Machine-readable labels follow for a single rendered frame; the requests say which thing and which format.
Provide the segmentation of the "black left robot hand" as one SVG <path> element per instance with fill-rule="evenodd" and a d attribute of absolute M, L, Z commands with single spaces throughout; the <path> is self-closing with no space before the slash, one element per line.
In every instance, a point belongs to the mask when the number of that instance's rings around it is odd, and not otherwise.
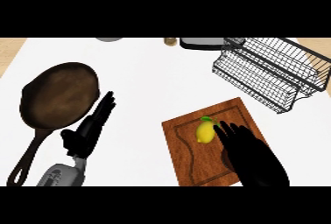
<path fill-rule="evenodd" d="M 64 129 L 61 131 L 64 147 L 67 149 L 67 154 L 71 157 L 86 159 L 92 154 L 98 144 L 102 127 L 110 119 L 110 114 L 114 108 L 114 92 L 108 91 L 98 104 L 93 114 L 84 118 L 77 130 Z"/>

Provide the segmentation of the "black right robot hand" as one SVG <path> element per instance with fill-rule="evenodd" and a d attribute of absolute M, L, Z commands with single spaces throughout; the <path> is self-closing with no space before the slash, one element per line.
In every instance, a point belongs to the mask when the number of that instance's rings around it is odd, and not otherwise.
<path fill-rule="evenodd" d="M 288 187 L 285 168 L 268 146 L 254 133 L 234 123 L 220 121 L 213 129 L 220 138 L 232 168 L 244 187 Z"/>

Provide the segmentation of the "brown wooden cutting board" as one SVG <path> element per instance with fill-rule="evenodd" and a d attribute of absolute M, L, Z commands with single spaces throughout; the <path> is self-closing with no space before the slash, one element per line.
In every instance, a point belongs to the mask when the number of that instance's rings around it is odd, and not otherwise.
<path fill-rule="evenodd" d="M 231 186 L 240 179 L 223 164 L 219 137 L 209 143 L 197 141 L 195 131 L 204 116 L 246 126 L 259 139 L 265 137 L 240 97 L 161 123 L 179 185 Z"/>

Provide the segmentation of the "dark grey rectangular tray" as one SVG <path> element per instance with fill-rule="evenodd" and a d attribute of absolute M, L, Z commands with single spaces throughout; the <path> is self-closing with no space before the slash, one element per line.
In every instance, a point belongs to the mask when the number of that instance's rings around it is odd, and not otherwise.
<path fill-rule="evenodd" d="M 181 47 L 191 50 L 217 51 L 228 45 L 225 38 L 181 38 Z"/>

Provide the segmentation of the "dark brown cast-iron skillet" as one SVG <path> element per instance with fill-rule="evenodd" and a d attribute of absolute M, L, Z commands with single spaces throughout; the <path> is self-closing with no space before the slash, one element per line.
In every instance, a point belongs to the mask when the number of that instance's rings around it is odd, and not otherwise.
<path fill-rule="evenodd" d="M 98 98 L 99 77 L 80 62 L 52 66 L 24 86 L 19 113 L 36 136 L 8 177 L 8 186 L 25 183 L 40 144 L 55 130 L 83 118 Z"/>

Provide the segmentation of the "yellow lemon with green leaf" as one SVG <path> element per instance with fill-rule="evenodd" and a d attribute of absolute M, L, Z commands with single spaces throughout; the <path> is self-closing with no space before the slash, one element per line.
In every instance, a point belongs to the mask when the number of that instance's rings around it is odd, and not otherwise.
<path fill-rule="evenodd" d="M 220 123 L 216 119 L 212 119 L 209 116 L 201 118 L 201 124 L 195 131 L 197 142 L 207 144 L 215 139 L 215 129 L 213 126 L 220 126 Z"/>

